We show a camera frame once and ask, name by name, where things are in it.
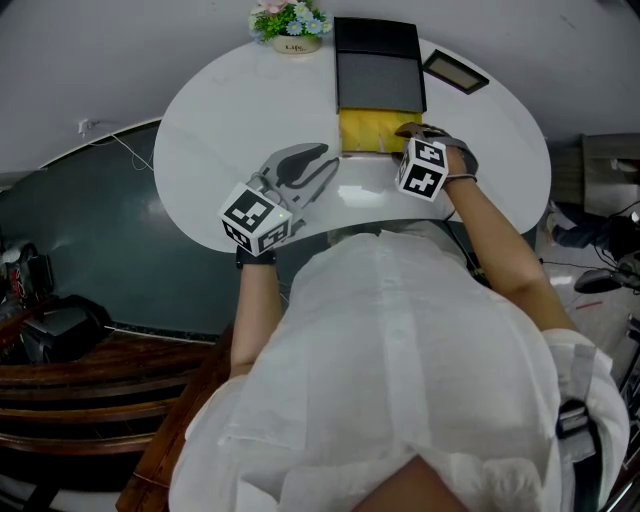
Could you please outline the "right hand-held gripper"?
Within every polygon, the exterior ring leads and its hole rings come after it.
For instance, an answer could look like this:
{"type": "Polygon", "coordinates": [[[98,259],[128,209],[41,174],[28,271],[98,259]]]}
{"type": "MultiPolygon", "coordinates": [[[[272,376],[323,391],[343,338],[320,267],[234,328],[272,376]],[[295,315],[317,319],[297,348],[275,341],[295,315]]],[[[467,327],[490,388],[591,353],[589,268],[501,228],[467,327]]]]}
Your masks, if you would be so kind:
{"type": "Polygon", "coordinates": [[[402,124],[395,135],[408,139],[395,178],[399,192],[428,202],[434,202],[449,180],[447,149],[459,150],[465,172],[459,178],[476,179],[478,162],[468,146],[461,140],[443,137],[444,131],[435,126],[408,122],[402,124]]]}

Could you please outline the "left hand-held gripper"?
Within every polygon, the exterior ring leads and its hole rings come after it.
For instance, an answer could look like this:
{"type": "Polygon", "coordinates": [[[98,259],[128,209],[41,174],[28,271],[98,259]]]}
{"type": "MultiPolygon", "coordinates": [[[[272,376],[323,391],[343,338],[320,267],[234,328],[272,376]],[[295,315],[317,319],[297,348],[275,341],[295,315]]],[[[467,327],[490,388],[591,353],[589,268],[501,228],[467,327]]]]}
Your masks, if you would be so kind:
{"type": "Polygon", "coordinates": [[[253,256],[283,245],[305,224],[304,207],[317,199],[339,169],[338,157],[313,169],[328,149],[325,143],[301,143],[269,156],[260,173],[237,184],[220,207],[226,236],[253,256]]]}

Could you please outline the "yellow box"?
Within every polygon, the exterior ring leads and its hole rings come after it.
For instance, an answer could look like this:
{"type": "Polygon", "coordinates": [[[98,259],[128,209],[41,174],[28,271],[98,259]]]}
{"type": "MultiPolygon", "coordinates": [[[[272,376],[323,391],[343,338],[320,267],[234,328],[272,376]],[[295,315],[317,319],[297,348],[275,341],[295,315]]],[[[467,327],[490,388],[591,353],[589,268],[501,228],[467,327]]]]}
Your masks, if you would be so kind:
{"type": "Polygon", "coordinates": [[[344,108],[338,117],[343,153],[402,153],[404,139],[395,135],[396,130],[422,122],[421,113],[394,110],[344,108]]]}

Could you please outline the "white curved table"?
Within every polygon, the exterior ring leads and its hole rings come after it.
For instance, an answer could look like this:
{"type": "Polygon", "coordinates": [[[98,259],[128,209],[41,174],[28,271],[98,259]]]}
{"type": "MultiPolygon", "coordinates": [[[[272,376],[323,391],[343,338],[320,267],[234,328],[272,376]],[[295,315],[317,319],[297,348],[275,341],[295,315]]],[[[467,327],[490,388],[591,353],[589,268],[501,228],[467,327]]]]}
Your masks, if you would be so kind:
{"type": "MultiPolygon", "coordinates": [[[[465,94],[424,79],[426,123],[463,140],[479,163],[478,184],[520,232],[535,227],[549,198],[551,166],[542,132],[499,81],[465,94]]],[[[324,143],[340,153],[335,53],[331,42],[308,55],[284,55],[249,43],[217,58],[177,94],[160,124],[154,154],[159,197],[174,223],[216,251],[234,246],[218,215],[234,187],[275,152],[324,143]]],[[[387,156],[341,161],[320,197],[304,211],[300,238],[344,226],[393,219],[441,219],[445,196],[408,197],[394,184],[387,156]]]]}

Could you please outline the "person's right forearm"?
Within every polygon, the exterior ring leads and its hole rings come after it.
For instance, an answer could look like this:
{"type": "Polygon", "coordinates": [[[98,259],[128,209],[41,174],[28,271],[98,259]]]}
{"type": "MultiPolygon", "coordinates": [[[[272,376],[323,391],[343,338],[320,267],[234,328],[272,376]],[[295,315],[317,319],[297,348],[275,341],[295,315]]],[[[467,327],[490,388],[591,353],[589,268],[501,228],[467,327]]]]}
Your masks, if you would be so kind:
{"type": "Polygon", "coordinates": [[[474,179],[456,177],[445,189],[494,292],[521,309],[541,331],[575,331],[536,254],[474,179]]]}

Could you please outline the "person's left forearm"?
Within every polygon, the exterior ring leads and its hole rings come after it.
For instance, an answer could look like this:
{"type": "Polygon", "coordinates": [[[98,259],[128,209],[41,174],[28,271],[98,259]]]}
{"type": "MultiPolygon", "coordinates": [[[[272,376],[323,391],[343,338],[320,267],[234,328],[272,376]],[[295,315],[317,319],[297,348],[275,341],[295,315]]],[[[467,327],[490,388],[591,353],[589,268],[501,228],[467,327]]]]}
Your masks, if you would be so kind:
{"type": "Polygon", "coordinates": [[[250,372],[282,316],[276,268],[272,265],[244,265],[231,343],[231,378],[250,372]]]}

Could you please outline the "black wristband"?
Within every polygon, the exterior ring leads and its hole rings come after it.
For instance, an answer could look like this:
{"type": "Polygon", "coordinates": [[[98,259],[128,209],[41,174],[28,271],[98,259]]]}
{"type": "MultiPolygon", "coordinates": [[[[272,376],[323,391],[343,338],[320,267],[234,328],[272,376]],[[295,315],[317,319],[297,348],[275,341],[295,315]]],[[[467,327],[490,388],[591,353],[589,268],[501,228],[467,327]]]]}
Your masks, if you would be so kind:
{"type": "Polygon", "coordinates": [[[245,266],[274,266],[276,264],[276,252],[266,250],[259,255],[253,255],[246,251],[243,247],[238,246],[236,249],[236,267],[242,270],[245,266]]]}

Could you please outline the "potted flowers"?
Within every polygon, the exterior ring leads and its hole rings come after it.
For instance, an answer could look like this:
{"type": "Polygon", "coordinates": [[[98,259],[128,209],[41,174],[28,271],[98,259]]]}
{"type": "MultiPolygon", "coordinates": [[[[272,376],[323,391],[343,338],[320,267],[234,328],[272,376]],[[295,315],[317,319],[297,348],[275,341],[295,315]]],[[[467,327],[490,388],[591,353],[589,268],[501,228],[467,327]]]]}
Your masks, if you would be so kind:
{"type": "Polygon", "coordinates": [[[248,15],[250,36],[276,52],[305,55],[320,49],[333,31],[333,16],[313,0],[257,0],[248,15]]]}

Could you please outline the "grey shelf unit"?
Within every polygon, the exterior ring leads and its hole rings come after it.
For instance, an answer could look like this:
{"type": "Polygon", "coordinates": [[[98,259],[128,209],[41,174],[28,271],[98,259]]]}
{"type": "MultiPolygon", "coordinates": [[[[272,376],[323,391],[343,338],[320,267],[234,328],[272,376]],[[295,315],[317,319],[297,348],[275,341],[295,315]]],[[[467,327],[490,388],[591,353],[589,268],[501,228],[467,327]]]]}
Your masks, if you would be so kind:
{"type": "Polygon", "coordinates": [[[609,216],[640,200],[640,133],[581,137],[584,209],[609,216]]]}

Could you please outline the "person's white clothing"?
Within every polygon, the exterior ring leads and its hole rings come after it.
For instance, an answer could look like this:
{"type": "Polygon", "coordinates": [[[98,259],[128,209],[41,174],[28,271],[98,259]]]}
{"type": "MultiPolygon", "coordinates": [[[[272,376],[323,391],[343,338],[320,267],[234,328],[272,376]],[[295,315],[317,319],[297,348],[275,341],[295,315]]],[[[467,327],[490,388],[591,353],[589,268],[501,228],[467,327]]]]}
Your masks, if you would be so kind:
{"type": "Polygon", "coordinates": [[[413,458],[472,512],[568,512],[561,408],[586,405],[603,505],[629,440],[610,358],[540,329],[437,242],[359,234],[314,256],[253,368],[189,426],[170,512],[349,512],[413,458]]]}

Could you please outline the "black bag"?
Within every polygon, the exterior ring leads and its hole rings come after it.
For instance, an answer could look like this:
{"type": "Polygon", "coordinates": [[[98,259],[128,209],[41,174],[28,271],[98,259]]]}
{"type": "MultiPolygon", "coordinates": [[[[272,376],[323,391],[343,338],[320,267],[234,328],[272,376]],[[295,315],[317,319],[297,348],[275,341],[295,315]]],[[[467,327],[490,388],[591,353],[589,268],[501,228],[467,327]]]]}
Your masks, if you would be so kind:
{"type": "Polygon", "coordinates": [[[20,327],[20,339],[31,363],[65,363],[92,351],[110,334],[110,324],[102,306],[71,295],[26,319],[20,327]]]}

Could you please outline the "black cart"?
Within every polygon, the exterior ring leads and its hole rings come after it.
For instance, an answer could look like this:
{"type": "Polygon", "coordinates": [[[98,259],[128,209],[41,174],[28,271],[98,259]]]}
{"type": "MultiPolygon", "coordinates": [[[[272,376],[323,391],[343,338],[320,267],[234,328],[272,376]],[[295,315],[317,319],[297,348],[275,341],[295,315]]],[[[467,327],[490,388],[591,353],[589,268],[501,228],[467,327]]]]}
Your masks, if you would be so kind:
{"type": "Polygon", "coordinates": [[[49,256],[32,242],[0,249],[0,293],[16,298],[24,308],[42,302],[54,290],[49,256]]]}

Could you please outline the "wooden bench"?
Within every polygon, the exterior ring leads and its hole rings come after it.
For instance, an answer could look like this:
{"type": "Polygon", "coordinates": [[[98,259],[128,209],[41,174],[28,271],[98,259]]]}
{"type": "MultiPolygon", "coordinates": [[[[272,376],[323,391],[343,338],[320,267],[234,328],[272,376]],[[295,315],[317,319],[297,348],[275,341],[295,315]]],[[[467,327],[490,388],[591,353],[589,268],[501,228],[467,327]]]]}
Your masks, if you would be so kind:
{"type": "Polygon", "coordinates": [[[189,421],[229,374],[231,334],[113,327],[76,361],[34,364],[0,306],[0,512],[168,512],[189,421]]]}

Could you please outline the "person's chest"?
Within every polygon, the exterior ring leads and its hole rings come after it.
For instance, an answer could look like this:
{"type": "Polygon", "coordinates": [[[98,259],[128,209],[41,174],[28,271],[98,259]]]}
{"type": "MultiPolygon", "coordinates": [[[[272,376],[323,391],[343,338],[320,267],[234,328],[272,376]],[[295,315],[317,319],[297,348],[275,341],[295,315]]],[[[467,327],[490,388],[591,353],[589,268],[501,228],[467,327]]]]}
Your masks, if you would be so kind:
{"type": "Polygon", "coordinates": [[[352,512],[469,512],[422,458],[414,457],[352,512]]]}

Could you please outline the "black picture frame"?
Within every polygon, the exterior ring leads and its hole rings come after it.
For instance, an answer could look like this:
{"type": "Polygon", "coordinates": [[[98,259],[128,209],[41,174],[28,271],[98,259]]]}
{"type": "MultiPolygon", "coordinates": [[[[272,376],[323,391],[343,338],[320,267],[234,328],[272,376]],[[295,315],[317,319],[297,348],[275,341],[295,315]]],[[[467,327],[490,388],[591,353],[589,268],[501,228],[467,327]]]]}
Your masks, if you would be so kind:
{"type": "Polygon", "coordinates": [[[423,63],[423,70],[466,95],[475,93],[490,83],[481,73],[438,49],[423,63]]]}

